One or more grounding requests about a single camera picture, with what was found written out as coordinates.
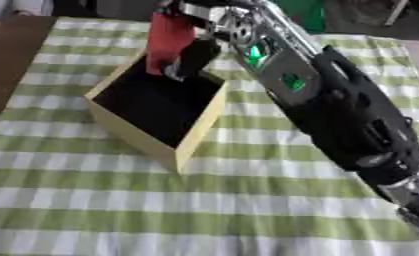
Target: robotic hand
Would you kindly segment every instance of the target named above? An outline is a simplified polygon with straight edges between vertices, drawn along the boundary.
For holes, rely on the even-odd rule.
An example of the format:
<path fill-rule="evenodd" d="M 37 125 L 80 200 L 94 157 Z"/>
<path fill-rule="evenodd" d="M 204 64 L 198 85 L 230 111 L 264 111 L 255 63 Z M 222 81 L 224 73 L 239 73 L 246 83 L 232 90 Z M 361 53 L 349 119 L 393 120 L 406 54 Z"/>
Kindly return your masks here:
<path fill-rule="evenodd" d="M 198 40 L 206 44 L 215 44 L 213 38 L 227 41 L 237 61 L 319 149 L 397 204 L 398 214 L 419 231 L 419 141 L 413 120 L 367 75 L 331 46 L 321 48 L 267 0 L 169 0 L 162 10 L 205 28 L 208 34 Z M 183 79 L 218 53 L 211 50 L 185 71 L 183 59 L 196 59 L 186 52 L 216 49 L 198 45 L 185 48 L 164 74 Z"/>

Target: red block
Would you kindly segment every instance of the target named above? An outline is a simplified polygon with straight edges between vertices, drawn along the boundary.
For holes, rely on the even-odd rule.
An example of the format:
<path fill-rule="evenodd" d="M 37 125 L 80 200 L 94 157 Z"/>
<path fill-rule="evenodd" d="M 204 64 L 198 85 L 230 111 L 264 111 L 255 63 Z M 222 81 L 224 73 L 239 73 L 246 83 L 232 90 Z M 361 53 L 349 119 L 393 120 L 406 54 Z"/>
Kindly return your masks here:
<path fill-rule="evenodd" d="M 194 39 L 194 26 L 185 16 L 153 14 L 147 45 L 147 73 L 161 75 L 161 67 L 173 63 Z"/>

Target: tablecloth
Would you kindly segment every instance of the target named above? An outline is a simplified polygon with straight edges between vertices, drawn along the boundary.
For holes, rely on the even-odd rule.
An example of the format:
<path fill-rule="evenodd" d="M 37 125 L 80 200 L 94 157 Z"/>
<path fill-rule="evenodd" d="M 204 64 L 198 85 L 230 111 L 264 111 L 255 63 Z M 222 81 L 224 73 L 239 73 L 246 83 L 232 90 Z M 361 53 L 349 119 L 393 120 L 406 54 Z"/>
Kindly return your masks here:
<path fill-rule="evenodd" d="M 223 54 L 228 103 L 176 175 L 108 135 L 83 95 L 142 50 L 149 24 L 60 19 L 0 116 L 0 255 L 419 256 L 419 236 L 335 167 Z M 396 40 L 318 37 L 411 115 Z"/>

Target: green led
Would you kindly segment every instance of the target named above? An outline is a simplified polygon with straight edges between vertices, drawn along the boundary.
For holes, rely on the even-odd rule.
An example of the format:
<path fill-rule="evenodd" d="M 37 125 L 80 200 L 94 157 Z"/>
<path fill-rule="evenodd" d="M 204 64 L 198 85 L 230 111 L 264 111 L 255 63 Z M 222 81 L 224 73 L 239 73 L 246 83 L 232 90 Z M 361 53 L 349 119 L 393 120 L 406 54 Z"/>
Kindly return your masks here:
<path fill-rule="evenodd" d="M 283 75 L 282 81 L 292 91 L 297 91 L 305 86 L 305 82 L 295 74 Z"/>
<path fill-rule="evenodd" d="M 249 53 L 249 56 L 250 56 L 251 58 L 260 59 L 260 58 L 262 58 L 262 57 L 263 57 L 263 54 L 260 52 L 259 47 L 257 47 L 257 46 L 253 46 L 253 47 L 251 47 L 251 51 L 250 51 L 250 53 Z"/>
<path fill-rule="evenodd" d="M 265 57 L 264 53 L 261 51 L 260 47 L 257 45 L 254 45 L 249 50 L 248 56 L 246 56 L 246 61 L 257 67 L 259 65 L 259 61 Z"/>

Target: yellow wooden box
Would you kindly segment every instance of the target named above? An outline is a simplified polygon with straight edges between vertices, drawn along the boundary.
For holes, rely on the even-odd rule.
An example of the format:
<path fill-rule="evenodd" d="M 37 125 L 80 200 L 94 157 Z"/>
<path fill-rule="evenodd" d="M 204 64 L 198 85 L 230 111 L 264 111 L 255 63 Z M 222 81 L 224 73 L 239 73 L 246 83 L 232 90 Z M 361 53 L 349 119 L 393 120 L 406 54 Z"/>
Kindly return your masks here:
<path fill-rule="evenodd" d="M 153 78 L 145 74 L 145 55 L 139 53 L 95 86 L 85 95 L 85 98 L 89 103 L 94 119 L 105 130 L 134 148 L 150 155 L 162 163 L 164 167 L 180 172 L 222 113 L 226 101 L 227 83 L 205 71 L 202 71 L 200 76 L 195 78 L 198 80 L 195 80 L 196 82 L 193 84 L 183 84 L 183 87 L 186 86 L 185 88 L 176 84 L 177 82 L 164 84 L 163 80 L 157 82 L 158 79 L 164 80 L 165 78 Z M 203 84 L 207 84 L 207 89 L 204 89 L 206 91 L 200 89 L 203 88 L 201 87 Z M 204 95 L 203 93 L 201 93 L 202 96 L 198 95 L 199 90 L 204 91 Z M 195 98 L 198 99 L 198 97 L 206 99 L 207 102 L 202 100 L 204 105 L 202 102 L 198 103 L 195 101 Z M 182 104 L 182 102 L 187 101 L 192 104 L 196 102 L 194 105 L 201 104 L 202 109 L 195 110 L 196 107 L 191 103 L 188 104 L 189 106 L 186 105 L 187 103 Z M 184 116 L 184 114 L 180 114 L 180 111 L 176 111 L 177 113 L 170 112 L 170 109 L 173 108 L 183 110 L 183 113 L 186 111 L 192 113 L 189 116 L 194 118 L 189 120 L 171 119 L 174 116 Z M 185 123 L 187 129 L 181 128 L 178 125 L 180 122 Z M 158 126 L 162 128 L 154 127 L 155 123 L 159 123 Z M 167 125 L 172 127 L 172 124 L 174 128 L 171 130 L 173 132 L 184 131 L 180 135 L 181 137 L 176 136 L 175 138 L 172 136 L 175 144 L 168 141 L 172 139 L 168 137 Z"/>

